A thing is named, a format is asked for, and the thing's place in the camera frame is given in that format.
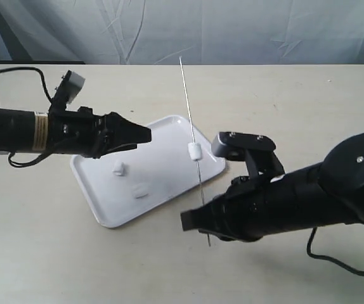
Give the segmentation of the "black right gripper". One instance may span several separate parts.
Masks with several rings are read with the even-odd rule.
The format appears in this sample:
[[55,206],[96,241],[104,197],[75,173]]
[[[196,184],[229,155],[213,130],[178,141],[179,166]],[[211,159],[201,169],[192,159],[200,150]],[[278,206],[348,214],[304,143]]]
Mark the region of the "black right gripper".
[[224,194],[180,217],[183,231],[198,230],[225,242],[255,242],[295,229],[296,190],[286,177],[261,185],[237,181]]

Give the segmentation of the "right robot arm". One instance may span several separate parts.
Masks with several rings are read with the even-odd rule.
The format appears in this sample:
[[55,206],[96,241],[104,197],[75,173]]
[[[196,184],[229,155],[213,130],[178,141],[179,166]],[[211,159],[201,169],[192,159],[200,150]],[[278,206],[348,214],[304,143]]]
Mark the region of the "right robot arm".
[[205,205],[182,212],[184,231],[254,242],[328,225],[364,225],[364,132],[341,141],[322,161],[292,172],[284,170],[276,144],[262,134],[219,132],[211,150],[245,163],[247,174]]

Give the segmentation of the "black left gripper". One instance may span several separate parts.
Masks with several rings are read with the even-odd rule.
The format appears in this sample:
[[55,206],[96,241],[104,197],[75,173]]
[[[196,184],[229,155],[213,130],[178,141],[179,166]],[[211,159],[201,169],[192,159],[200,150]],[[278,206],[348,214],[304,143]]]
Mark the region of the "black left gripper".
[[48,113],[47,151],[53,154],[82,155],[86,158],[134,150],[137,144],[149,143],[148,127],[133,123],[116,112],[95,115],[82,106],[77,111],[51,110]]

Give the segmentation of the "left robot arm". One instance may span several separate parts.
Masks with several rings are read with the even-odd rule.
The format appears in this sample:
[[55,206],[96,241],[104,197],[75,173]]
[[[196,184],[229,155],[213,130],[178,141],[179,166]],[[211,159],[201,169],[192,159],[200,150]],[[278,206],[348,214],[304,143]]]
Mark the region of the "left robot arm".
[[47,113],[0,108],[0,152],[100,158],[150,143],[152,131],[116,112],[95,115],[85,106]]

